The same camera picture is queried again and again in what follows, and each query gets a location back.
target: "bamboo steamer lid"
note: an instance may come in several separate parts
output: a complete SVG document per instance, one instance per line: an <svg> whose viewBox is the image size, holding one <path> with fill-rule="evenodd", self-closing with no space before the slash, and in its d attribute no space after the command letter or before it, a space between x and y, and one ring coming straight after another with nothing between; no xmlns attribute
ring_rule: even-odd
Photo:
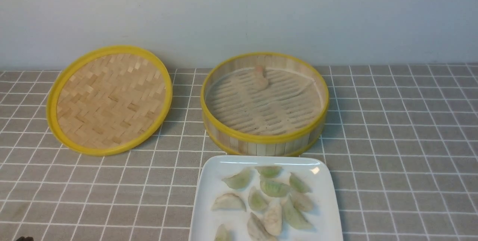
<svg viewBox="0 0 478 241"><path fill-rule="evenodd" d="M60 74L48 97L47 119L67 147L107 156L150 137L171 101L171 78L156 56L138 47L105 47Z"/></svg>

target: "steamed dumpling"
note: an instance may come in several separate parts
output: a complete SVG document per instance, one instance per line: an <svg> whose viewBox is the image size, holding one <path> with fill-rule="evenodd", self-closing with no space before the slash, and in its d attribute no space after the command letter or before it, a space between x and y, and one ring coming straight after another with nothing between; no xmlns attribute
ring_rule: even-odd
<svg viewBox="0 0 478 241"><path fill-rule="evenodd" d="M279 199L270 202L264 213L264 227L273 236L279 236L282 232L282 206Z"/></svg>
<svg viewBox="0 0 478 241"><path fill-rule="evenodd" d="M226 229L224 224L221 224L217 228L217 232L215 233L214 241L232 241L231 234Z"/></svg>
<svg viewBox="0 0 478 241"><path fill-rule="evenodd" d="M314 203L310 198L302 193L291 191L291 200L292 204L296 209L299 209L301 212L309 212L314 209Z"/></svg>
<svg viewBox="0 0 478 241"><path fill-rule="evenodd" d="M294 190L296 190L297 192L300 192L300 193L308 193L308 192L312 191L310 189L309 185L304 183L304 181L302 181L294 173L291 173L291 176L289 178L289 184L291 185L292 189L294 189Z"/></svg>
<svg viewBox="0 0 478 241"><path fill-rule="evenodd" d="M270 197L284 197L289 192L289 185L261 177L261 190Z"/></svg>
<svg viewBox="0 0 478 241"><path fill-rule="evenodd" d="M251 188L248 197L249 207L255 212L261 212L267 208L267 202L262 196L261 192L256 189L256 186Z"/></svg>
<svg viewBox="0 0 478 241"><path fill-rule="evenodd" d="M256 170L264 178L275 178L282 170L280 166L256 166Z"/></svg>
<svg viewBox="0 0 478 241"><path fill-rule="evenodd" d="M261 220L253 212L247 221L247 232L252 241L277 241L275 236L266 231Z"/></svg>
<svg viewBox="0 0 478 241"><path fill-rule="evenodd" d="M300 211L295 209L294 205L290 197L287 197L287 200L282 207L282 212L284 216L284 220L295 229L303 230L303 229L312 229L313 226L310 222L302 215Z"/></svg>
<svg viewBox="0 0 478 241"><path fill-rule="evenodd" d="M246 205L242 199L234 193L223 194L218 197L211 207L211 210L232 209L246 211Z"/></svg>
<svg viewBox="0 0 478 241"><path fill-rule="evenodd" d="M251 169L244 168L241 172L235 174L234 176L231 176L229 178L223 178L222 181L224 181L229 188L239 190L249 185L251 178Z"/></svg>

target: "white plate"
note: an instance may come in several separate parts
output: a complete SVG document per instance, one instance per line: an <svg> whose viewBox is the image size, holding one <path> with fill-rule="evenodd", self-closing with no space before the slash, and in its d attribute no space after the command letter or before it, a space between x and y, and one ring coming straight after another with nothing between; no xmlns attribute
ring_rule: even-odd
<svg viewBox="0 0 478 241"><path fill-rule="evenodd" d="M304 213L314 226L314 230L299 231L284 222L283 231L278 240L343 241L337 199L327 166L311 158L266 156L215 156L205 163L196 191L189 241L213 241L217 227L223 223L228 230L232 231L234 241L251 240L246 227L251 212L247 197L253 185L260 190L259 174L254 170L253 179L248 187L238 191L227 187L221 179L235 175L247 166L271 165L282 166L282 172L275 179L286 184L289 183L289 173L296 173L312 188L312 192L307 195L316 203L316 208L312 212ZM247 206L247 212L211 211L214 200L227 192L235 192L239 195ZM262 214L258 212L255 214L262 218Z"/></svg>

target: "grid pattern tablecloth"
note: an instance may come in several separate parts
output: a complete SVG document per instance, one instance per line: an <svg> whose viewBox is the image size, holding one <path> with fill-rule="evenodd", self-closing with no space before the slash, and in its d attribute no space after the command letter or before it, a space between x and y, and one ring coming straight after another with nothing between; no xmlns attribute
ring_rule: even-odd
<svg viewBox="0 0 478 241"><path fill-rule="evenodd" d="M478 240L478 65L320 66L327 125L303 156L331 170L346 241ZM201 166L209 69L171 73L161 129L105 158L46 123L55 71L0 72L0 241L186 241Z"/></svg>

